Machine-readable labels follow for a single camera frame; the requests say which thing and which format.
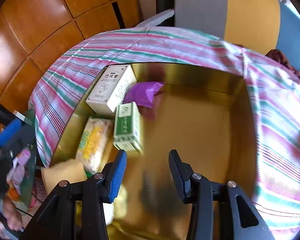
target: green and white box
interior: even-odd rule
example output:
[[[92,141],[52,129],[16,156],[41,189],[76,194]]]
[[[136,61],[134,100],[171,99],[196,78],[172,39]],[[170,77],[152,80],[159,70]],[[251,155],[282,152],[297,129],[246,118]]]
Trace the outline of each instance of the green and white box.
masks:
[[[117,106],[113,144],[119,150],[141,151],[140,113],[135,102]]]

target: person's hand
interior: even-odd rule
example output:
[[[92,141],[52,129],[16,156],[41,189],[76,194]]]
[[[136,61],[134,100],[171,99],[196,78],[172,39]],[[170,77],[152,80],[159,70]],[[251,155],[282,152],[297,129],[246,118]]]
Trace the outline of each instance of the person's hand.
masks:
[[[3,199],[3,215],[7,219],[8,227],[11,230],[18,231],[22,228],[21,214],[16,210],[15,204],[10,200],[9,197],[4,197]],[[0,221],[0,237],[2,239],[9,239],[3,234],[4,226]]]
[[[22,228],[21,214],[16,210],[15,204],[7,196],[3,198],[3,215],[7,218],[7,224],[10,229],[18,231]]]

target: gold box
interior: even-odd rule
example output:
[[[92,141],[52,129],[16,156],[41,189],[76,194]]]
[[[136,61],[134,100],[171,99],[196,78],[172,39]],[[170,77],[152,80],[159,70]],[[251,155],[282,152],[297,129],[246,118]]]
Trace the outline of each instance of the gold box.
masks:
[[[157,119],[143,121],[143,155],[129,156],[122,184],[127,214],[108,226],[110,239],[185,239],[191,205],[178,199],[168,165],[176,149],[183,162],[211,181],[234,180],[252,196],[256,136],[251,104],[240,76],[174,63],[131,64],[138,82],[164,82]],[[85,103],[105,67],[73,112],[51,164],[75,158],[88,117]],[[102,163],[114,160],[110,147]]]

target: tissue package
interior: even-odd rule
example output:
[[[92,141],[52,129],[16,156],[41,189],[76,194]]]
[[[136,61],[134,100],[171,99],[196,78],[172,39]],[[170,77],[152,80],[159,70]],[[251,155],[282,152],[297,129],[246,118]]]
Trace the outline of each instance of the tissue package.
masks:
[[[75,157],[83,163],[86,172],[91,174],[98,172],[113,126],[114,122],[111,120],[92,117],[88,119]]]

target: white medicine box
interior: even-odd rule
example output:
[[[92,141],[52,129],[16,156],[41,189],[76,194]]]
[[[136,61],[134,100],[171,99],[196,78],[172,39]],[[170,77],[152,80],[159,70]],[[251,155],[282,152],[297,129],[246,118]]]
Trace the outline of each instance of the white medicine box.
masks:
[[[111,65],[103,73],[86,103],[99,115],[114,117],[128,88],[137,82],[131,65]]]

